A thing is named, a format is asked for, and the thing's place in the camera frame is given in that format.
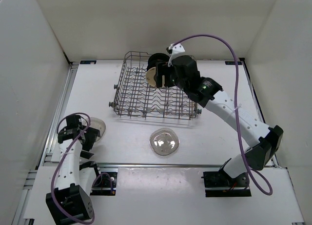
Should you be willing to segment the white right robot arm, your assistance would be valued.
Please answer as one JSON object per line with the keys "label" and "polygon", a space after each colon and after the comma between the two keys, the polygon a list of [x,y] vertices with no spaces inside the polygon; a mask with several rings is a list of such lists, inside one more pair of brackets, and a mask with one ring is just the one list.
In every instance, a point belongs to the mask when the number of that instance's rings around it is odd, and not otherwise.
{"label": "white right robot arm", "polygon": [[232,127],[237,132],[240,145],[243,142],[248,145],[246,150],[241,146],[241,153],[224,163],[219,170],[219,181],[230,186],[239,175],[262,170],[279,149],[283,129],[278,125],[270,127],[235,105],[219,83],[200,75],[196,61],[190,56],[170,59],[168,66],[170,82],[182,89],[190,100]]}

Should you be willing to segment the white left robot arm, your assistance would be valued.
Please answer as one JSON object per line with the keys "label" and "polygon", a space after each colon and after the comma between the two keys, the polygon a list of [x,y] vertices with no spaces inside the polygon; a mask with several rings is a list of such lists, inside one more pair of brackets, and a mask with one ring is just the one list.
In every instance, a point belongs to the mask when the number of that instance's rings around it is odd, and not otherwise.
{"label": "white left robot arm", "polygon": [[[90,193],[104,174],[96,162],[88,160],[93,155],[90,150],[94,143],[102,137],[100,129],[91,124],[88,114],[76,112],[57,125],[60,160],[46,194],[46,204],[58,225],[90,225],[95,220]],[[81,158],[88,161],[82,164]]]}

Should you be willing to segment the cream plate with characters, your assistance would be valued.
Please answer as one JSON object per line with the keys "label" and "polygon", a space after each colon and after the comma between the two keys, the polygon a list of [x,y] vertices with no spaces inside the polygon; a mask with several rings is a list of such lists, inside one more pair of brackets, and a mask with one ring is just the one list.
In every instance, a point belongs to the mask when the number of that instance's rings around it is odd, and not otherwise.
{"label": "cream plate with characters", "polygon": [[147,83],[151,87],[157,87],[155,76],[156,76],[156,67],[152,67],[146,72],[145,78]]}

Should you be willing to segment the black plate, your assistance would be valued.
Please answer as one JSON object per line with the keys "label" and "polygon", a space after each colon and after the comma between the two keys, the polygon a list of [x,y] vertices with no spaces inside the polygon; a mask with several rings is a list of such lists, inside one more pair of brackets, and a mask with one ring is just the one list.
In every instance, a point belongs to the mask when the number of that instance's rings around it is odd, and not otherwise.
{"label": "black plate", "polygon": [[151,68],[155,67],[156,66],[156,63],[157,62],[160,62],[161,59],[157,59],[157,58],[153,58],[153,57],[150,57],[148,59],[148,65],[147,65],[147,69],[146,71],[150,70]]}
{"label": "black plate", "polygon": [[152,54],[148,59],[148,64],[150,64],[153,61],[169,61],[169,56],[164,53],[155,53]]}

